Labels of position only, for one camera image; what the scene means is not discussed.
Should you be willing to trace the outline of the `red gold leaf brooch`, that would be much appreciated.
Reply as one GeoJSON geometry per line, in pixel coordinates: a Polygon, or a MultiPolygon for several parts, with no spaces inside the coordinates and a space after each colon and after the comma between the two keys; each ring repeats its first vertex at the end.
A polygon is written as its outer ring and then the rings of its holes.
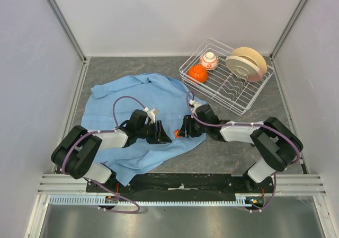
{"type": "Polygon", "coordinates": [[[181,138],[181,137],[182,137],[182,136],[180,135],[180,130],[179,130],[179,129],[177,129],[177,130],[174,131],[174,136],[175,136],[175,138],[181,138]]]}

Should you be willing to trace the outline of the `light blue button shirt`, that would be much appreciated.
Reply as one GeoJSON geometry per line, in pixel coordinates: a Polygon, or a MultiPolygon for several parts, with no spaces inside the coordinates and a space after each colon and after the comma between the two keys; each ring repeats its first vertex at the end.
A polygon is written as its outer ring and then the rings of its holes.
{"type": "Polygon", "coordinates": [[[130,126],[145,135],[146,110],[158,109],[156,119],[171,140],[165,144],[149,144],[137,139],[125,148],[100,150],[95,161],[104,163],[116,173],[116,179],[126,186],[134,176],[145,174],[165,161],[182,155],[197,146],[206,135],[176,138],[183,118],[189,114],[186,104],[188,88],[180,81],[156,73],[125,76],[91,88],[81,125],[87,130],[111,130],[118,125],[130,126]]]}

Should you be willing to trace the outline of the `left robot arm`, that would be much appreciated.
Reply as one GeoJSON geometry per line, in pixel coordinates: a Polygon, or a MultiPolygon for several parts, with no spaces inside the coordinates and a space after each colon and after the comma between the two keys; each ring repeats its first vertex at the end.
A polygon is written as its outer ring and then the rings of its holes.
{"type": "Polygon", "coordinates": [[[128,120],[112,130],[89,131],[77,125],[53,151],[51,161],[61,168],[63,174],[76,180],[96,181],[103,191],[110,192],[116,187],[116,179],[110,168],[94,161],[96,154],[103,149],[129,147],[138,139],[151,145],[171,143],[162,122],[155,119],[157,114],[156,108],[137,109],[128,120]]]}

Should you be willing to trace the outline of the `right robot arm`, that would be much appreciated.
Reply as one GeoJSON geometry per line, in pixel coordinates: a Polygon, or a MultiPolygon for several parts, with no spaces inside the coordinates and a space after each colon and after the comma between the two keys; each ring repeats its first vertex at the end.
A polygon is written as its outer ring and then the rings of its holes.
{"type": "Polygon", "coordinates": [[[243,187],[255,192],[262,182],[299,162],[304,146],[279,119],[243,123],[222,120],[210,105],[189,103],[191,114],[183,118],[182,127],[174,132],[176,138],[195,138],[207,134],[219,142],[242,142],[256,147],[261,158],[243,174],[243,187]]]}

